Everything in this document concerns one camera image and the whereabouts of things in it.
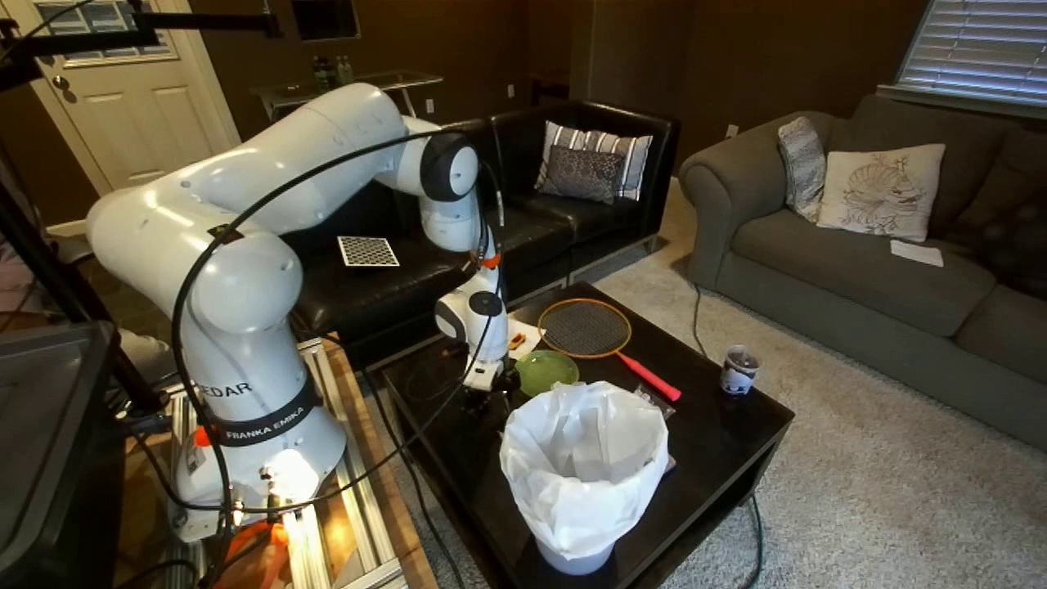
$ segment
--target sofa armrest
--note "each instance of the sofa armrest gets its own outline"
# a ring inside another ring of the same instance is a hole
[[[817,131],[838,119],[826,111],[803,111]],[[779,154],[779,127],[798,116],[785,116],[751,127],[730,142],[690,154],[680,163],[680,191],[698,208],[693,254],[686,279],[715,287],[719,262],[741,225],[785,206],[785,163]]]

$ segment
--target gray sofa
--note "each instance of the gray sofa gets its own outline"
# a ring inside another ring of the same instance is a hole
[[[1013,287],[963,238],[974,203],[1047,187],[1047,133],[885,94],[868,94],[851,119],[803,116],[823,136],[861,127],[946,142],[931,220],[946,265],[897,260],[885,236],[817,229],[793,213],[776,144],[797,119],[785,116],[680,163],[680,187],[698,206],[686,279],[1047,453],[1047,301]]]

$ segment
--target white pillow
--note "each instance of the white pillow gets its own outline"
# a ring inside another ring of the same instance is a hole
[[[620,181],[617,194],[622,201],[641,201],[646,167],[649,167],[649,151],[655,144],[655,133],[622,136],[622,133],[608,133],[608,131],[580,131],[580,127],[563,127],[558,122],[546,122],[544,163],[540,163],[538,184],[534,184],[538,191],[544,191],[544,184],[549,178],[553,144],[569,147],[569,151],[622,154],[625,167],[622,167],[622,181]]]
[[[817,127],[808,119],[793,119],[779,127],[779,151],[785,161],[785,203],[808,224],[817,224],[826,187],[826,147]]]
[[[946,144],[827,151],[823,229],[923,242]]]

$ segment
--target white trash bin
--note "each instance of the white trash bin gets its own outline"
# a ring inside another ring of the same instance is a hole
[[[613,382],[553,385],[515,410],[502,439],[515,504],[565,575],[605,565],[667,465],[664,417]]]

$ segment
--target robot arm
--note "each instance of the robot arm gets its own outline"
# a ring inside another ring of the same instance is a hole
[[[244,147],[118,191],[89,213],[98,262],[167,314],[191,267],[213,244],[213,229],[228,229],[254,213],[235,225],[235,238],[213,249],[176,324],[188,372],[209,411],[204,420],[219,432],[213,441],[224,446],[228,485],[244,504],[264,506],[268,495],[308,501],[345,453],[345,428],[315,405],[285,322],[303,291],[303,262],[279,236],[317,225],[381,181],[424,196],[424,229],[435,244],[472,251],[481,242],[479,154],[445,133],[413,136],[420,131],[435,124],[404,119],[375,84],[345,84]],[[499,298],[492,273],[499,267],[481,267],[468,291]],[[456,314],[472,307],[445,303],[441,317]],[[465,327],[448,335],[479,336],[474,317],[457,324]],[[505,327],[468,343],[484,346],[479,356],[496,363],[509,346]],[[219,504],[224,478],[213,453],[188,453],[176,465],[176,490],[192,504]],[[213,515],[185,515],[176,535],[209,536],[213,521]]]

